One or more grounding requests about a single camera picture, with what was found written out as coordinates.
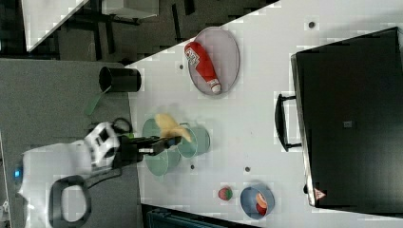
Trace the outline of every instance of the plate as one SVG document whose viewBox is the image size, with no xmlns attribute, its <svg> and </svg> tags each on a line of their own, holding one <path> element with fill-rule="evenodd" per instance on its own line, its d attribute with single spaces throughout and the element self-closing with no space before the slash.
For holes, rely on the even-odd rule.
<svg viewBox="0 0 403 228">
<path fill-rule="evenodd" d="M 234 84 L 240 69 L 240 52 L 233 35 L 219 27 L 206 28 L 195 38 L 201 44 L 211 61 L 221 83 L 221 93 L 228 92 Z M 199 72 L 187 63 L 190 78 L 196 88 L 207 95 L 215 94 Z"/>
</svg>

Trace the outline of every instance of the white cap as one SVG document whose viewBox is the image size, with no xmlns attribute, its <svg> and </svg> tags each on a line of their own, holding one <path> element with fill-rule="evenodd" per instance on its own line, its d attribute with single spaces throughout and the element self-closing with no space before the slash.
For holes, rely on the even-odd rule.
<svg viewBox="0 0 403 228">
<path fill-rule="evenodd" d="M 221 84 L 216 84 L 213 87 L 211 87 L 211 90 L 213 90 L 213 92 L 215 94 L 219 94 L 221 93 Z"/>
</svg>

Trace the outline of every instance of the small red fruit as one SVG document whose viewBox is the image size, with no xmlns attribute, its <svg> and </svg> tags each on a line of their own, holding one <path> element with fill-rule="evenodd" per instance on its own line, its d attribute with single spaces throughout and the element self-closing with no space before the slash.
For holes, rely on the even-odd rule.
<svg viewBox="0 0 403 228">
<path fill-rule="evenodd" d="M 262 208 L 258 203 L 256 204 L 256 209 L 261 216 L 266 215 L 266 208 Z"/>
<path fill-rule="evenodd" d="M 230 200 L 232 198 L 232 190 L 229 187 L 224 187 L 219 192 L 219 198 L 222 200 Z"/>
</svg>

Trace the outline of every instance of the red ketchup bottle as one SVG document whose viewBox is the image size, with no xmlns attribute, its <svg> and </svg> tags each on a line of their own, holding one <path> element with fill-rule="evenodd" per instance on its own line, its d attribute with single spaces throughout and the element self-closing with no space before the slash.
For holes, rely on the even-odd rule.
<svg viewBox="0 0 403 228">
<path fill-rule="evenodd" d="M 197 42 L 190 42 L 184 47 L 184 54 L 192 65 L 210 85 L 215 94 L 221 93 L 221 84 L 217 78 L 213 63 L 205 49 Z"/>
</svg>

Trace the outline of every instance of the white table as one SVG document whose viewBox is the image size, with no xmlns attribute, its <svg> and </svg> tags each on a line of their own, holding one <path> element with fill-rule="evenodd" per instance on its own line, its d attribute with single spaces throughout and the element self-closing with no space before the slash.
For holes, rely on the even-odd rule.
<svg viewBox="0 0 403 228">
<path fill-rule="evenodd" d="M 22 0 L 27 51 L 34 50 L 88 0 Z"/>
<path fill-rule="evenodd" d="M 234 34 L 241 64 L 238 81 L 220 99 L 205 97 L 193 86 L 183 57 L 187 42 L 129 66 L 144 77 L 141 91 L 129 94 L 139 133 L 153 114 L 169 112 L 179 122 L 203 124 L 212 137 L 209 153 L 182 159 L 163 180 L 156 180 L 144 161 L 139 163 L 142 203 L 258 227 L 401 227 L 401 219 L 309 206 L 302 192 L 301 149 L 286 153 L 281 148 L 274 112 L 278 94 L 294 91 L 292 54 L 381 29 L 403 28 L 402 11 L 401 0 L 282 0 L 226 24 L 222 28 Z M 311 21 L 317 23 L 313 29 L 308 28 Z M 297 111 L 295 103 L 289 104 L 289 136 L 296 143 Z M 249 173 L 245 166 L 251 167 Z M 272 214 L 259 221 L 248 218 L 240 207 L 241 190 L 256 181 L 267 184 L 276 200 Z M 217 197 L 225 184 L 234 190 L 228 202 Z"/>
</svg>

